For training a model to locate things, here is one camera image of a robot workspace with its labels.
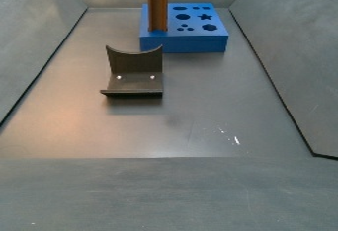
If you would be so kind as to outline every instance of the small hole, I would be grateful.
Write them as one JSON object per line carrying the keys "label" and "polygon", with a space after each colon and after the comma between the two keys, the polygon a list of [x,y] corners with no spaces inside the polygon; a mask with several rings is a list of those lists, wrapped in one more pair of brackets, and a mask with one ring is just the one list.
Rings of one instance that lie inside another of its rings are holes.
{"label": "small hole", "polygon": [[189,20],[190,19],[190,16],[187,14],[178,14],[175,16],[179,20]]}
{"label": "small hole", "polygon": [[174,9],[182,11],[182,10],[186,10],[187,8],[183,6],[175,6]]}
{"label": "small hole", "polygon": [[215,31],[215,30],[218,30],[217,26],[213,25],[213,24],[206,24],[206,25],[202,26],[202,28],[205,30],[207,30],[207,31]]}

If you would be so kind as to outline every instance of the blue foam block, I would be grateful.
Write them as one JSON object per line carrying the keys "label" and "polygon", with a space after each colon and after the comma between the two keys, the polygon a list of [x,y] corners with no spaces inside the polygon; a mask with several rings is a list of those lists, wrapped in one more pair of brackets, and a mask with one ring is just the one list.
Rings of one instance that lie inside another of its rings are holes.
{"label": "blue foam block", "polygon": [[229,32],[210,3],[169,4],[169,30],[149,31],[149,5],[143,5],[142,51],[161,45],[165,53],[225,52]]}

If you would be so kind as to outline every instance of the dark bracket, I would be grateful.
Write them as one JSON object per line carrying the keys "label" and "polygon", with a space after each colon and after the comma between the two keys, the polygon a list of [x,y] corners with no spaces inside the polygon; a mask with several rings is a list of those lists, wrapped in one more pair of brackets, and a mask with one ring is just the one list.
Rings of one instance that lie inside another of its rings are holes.
{"label": "dark bracket", "polygon": [[142,52],[126,53],[106,46],[111,66],[111,79],[106,96],[162,96],[163,47]]}

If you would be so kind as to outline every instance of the star-shaped hole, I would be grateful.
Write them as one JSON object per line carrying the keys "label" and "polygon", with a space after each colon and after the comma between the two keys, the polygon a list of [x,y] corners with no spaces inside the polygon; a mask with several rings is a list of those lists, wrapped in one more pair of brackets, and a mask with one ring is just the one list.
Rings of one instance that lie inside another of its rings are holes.
{"label": "star-shaped hole", "polygon": [[211,21],[211,15],[206,15],[206,14],[202,14],[201,16],[198,16],[201,18],[201,20],[210,20]]}

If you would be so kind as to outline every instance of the wooden post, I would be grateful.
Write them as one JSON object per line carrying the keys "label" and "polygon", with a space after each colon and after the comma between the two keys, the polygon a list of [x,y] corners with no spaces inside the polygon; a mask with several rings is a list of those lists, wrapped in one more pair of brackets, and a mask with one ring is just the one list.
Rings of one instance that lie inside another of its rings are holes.
{"label": "wooden post", "polygon": [[149,0],[150,32],[169,29],[169,0]]}

